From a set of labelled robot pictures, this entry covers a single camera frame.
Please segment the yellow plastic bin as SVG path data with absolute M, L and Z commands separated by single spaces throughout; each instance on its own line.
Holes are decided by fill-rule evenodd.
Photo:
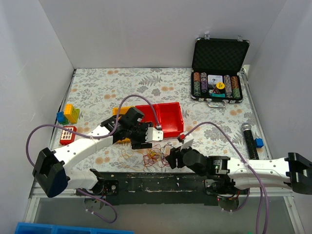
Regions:
M 134 106 L 121 107 L 120 112 L 119 112 L 119 117 L 121 117 L 121 115 L 126 114 L 126 112 L 127 112 L 131 107 L 134 107 Z M 118 107 L 115 107 L 115 108 L 113 109 L 113 115 L 116 115 L 117 112 L 118 112 Z M 123 139 L 123 140 L 119 140 L 119 141 L 117 142 L 117 144 L 128 144 L 128 143 L 130 143 L 130 142 L 131 142 L 130 139 L 125 138 L 125 139 Z

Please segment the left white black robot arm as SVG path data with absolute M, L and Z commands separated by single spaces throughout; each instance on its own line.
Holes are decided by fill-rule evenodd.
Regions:
M 148 149 L 153 141 L 163 140 L 161 126 L 141 122 L 144 114 L 131 107 L 124 115 L 114 115 L 74 142 L 51 151 L 40 151 L 33 176 L 45 194 L 56 197 L 66 189 L 86 189 L 93 195 L 103 191 L 104 179 L 95 169 L 73 170 L 73 167 L 102 148 L 128 138 L 132 149 Z

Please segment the colourful wire ball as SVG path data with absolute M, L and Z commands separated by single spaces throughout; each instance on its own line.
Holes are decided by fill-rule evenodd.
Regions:
M 169 162 L 166 157 L 169 156 L 169 152 L 171 147 L 170 143 L 167 143 L 163 146 L 157 144 L 150 148 L 147 153 L 145 153 L 142 157 L 144 167 L 152 167 L 158 166 L 160 168 L 169 167 Z

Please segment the red double plastic bin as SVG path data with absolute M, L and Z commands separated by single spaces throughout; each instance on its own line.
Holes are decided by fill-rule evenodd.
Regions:
M 152 122 L 156 126 L 156 120 L 150 105 L 137 105 L 143 114 L 142 122 Z M 178 137 L 184 131 L 184 121 L 179 102 L 153 104 L 158 122 L 164 132 L 164 138 Z

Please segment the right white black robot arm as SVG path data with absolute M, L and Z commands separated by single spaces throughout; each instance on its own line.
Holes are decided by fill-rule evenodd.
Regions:
M 235 194 L 249 188 L 286 188 L 298 194 L 312 193 L 312 163 L 298 153 L 273 160 L 246 163 L 228 156 L 204 156 L 188 148 L 172 148 L 165 157 L 172 169 L 187 167 L 207 178 L 208 194 Z

